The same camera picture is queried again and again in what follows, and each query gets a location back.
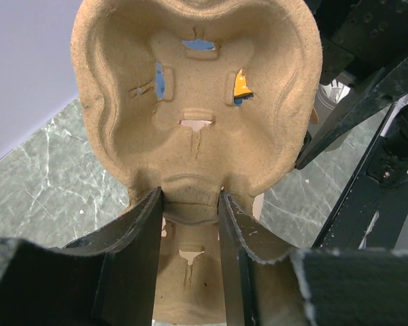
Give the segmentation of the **grey cylindrical straw holder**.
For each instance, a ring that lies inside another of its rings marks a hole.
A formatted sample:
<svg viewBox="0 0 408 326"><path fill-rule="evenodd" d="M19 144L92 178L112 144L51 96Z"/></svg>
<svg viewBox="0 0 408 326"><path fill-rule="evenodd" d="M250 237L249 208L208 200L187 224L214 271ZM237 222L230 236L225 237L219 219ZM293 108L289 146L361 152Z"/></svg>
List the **grey cylindrical straw holder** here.
<svg viewBox="0 0 408 326"><path fill-rule="evenodd" d="M334 108L348 95L350 88L337 80L328 85L320 84L313 105L313 111L308 126L311 137L315 137L319 129L325 123Z"/></svg>

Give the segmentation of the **black mounting base rail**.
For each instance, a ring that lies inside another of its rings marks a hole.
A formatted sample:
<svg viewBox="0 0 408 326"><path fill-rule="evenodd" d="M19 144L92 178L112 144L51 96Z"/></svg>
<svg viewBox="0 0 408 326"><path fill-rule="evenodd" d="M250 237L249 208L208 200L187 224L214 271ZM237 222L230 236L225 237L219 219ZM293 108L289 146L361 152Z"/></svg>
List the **black mounting base rail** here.
<svg viewBox="0 0 408 326"><path fill-rule="evenodd" d="M392 249L407 215L408 103L387 112L313 247Z"/></svg>

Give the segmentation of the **pink cream paper gift bag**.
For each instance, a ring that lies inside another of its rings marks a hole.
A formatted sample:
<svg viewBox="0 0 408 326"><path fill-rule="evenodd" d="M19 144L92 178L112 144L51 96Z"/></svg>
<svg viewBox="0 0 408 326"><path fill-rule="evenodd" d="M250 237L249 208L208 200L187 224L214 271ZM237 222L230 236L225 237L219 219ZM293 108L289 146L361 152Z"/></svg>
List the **pink cream paper gift bag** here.
<svg viewBox="0 0 408 326"><path fill-rule="evenodd" d="M203 127L211 125L211 121L209 121L209 120L180 120L178 122L178 124L181 125L181 126L191 128L193 132L198 132ZM264 196L265 196L265 194L260 194L257 197L255 197L254 203L253 203L253 206L252 206L253 217L257 221L260 220L262 207L263 207L263 204L264 204ZM198 255L202 254L202 253L204 253L204 251L192 252L192 251L179 250L179 255L182 258L187 260L189 266L192 265L194 258L197 257Z"/></svg>

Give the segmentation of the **blue lettered cloth placemat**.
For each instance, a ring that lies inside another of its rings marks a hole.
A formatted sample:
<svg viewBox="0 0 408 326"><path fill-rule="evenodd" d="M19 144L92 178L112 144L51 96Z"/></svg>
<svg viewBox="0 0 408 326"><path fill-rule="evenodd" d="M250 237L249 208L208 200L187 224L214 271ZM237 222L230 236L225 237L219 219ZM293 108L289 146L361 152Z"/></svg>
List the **blue lettered cloth placemat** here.
<svg viewBox="0 0 408 326"><path fill-rule="evenodd" d="M211 41L205 41L203 39L195 40L182 40L182 44L189 50L200 51L212 51L215 49L215 43ZM165 94L165 78L163 75L163 68L160 62L156 62L156 74L155 74L155 93L159 100L164 97Z"/></svg>

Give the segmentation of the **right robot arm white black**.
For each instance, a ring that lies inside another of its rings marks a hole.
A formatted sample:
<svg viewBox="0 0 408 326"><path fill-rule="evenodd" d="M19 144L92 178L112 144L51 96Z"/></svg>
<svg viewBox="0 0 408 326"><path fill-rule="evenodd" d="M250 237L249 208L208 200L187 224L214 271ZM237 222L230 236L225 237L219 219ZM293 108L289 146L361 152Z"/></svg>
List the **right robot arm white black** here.
<svg viewBox="0 0 408 326"><path fill-rule="evenodd" d="M320 83L350 91L296 161L301 170L337 138L408 94L408 1L308 1L322 40Z"/></svg>

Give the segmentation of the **brown pulp cup carrier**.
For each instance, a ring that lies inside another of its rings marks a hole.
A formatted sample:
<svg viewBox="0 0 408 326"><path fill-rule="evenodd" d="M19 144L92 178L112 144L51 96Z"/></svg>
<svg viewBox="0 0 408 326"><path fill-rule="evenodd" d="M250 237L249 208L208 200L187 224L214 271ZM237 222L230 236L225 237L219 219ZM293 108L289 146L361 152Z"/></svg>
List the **brown pulp cup carrier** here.
<svg viewBox="0 0 408 326"><path fill-rule="evenodd" d="M215 49L182 44L195 39ZM71 60L100 163L131 206L154 187L164 194L154 319L225 322L219 194L251 213L294 168L322 71L313 14L304 1L83 1ZM234 98L240 69L253 95ZM211 125L193 132L180 120ZM179 250L204 253L189 266Z"/></svg>

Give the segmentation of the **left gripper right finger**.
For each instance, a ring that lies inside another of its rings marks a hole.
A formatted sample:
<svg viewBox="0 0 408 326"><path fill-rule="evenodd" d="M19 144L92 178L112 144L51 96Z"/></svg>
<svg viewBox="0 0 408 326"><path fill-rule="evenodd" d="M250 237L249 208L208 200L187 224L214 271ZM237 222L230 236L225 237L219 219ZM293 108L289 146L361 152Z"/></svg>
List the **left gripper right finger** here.
<svg viewBox="0 0 408 326"><path fill-rule="evenodd" d="M227 192L218 218L228 325L408 325L408 251L298 249Z"/></svg>

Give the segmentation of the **orange dotted plate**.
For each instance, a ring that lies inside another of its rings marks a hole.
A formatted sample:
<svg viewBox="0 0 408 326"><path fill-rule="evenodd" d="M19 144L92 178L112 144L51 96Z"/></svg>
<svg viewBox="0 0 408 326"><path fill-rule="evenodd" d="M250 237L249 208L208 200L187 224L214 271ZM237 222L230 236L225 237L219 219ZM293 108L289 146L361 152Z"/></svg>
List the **orange dotted plate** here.
<svg viewBox="0 0 408 326"><path fill-rule="evenodd" d="M243 70L240 69L235 78L233 96L234 98L244 98L251 95L253 95L253 92L248 88Z"/></svg>

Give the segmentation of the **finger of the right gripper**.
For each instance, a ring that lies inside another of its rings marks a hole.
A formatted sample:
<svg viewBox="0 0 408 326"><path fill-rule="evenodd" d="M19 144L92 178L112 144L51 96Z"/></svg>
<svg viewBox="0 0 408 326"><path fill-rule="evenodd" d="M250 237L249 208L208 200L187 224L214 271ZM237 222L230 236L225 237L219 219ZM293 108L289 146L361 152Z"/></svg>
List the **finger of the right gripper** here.
<svg viewBox="0 0 408 326"><path fill-rule="evenodd" d="M408 52L350 90L296 161L301 170L342 134L408 94Z"/></svg>

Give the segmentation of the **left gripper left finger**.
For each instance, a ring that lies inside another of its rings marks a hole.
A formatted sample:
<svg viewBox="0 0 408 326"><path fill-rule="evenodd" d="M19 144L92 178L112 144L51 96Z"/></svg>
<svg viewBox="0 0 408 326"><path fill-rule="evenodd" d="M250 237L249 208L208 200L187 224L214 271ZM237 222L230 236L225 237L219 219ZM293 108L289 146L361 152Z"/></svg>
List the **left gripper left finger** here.
<svg viewBox="0 0 408 326"><path fill-rule="evenodd" d="M156 187L62 248L0 238L0 325L150 325L162 219Z"/></svg>

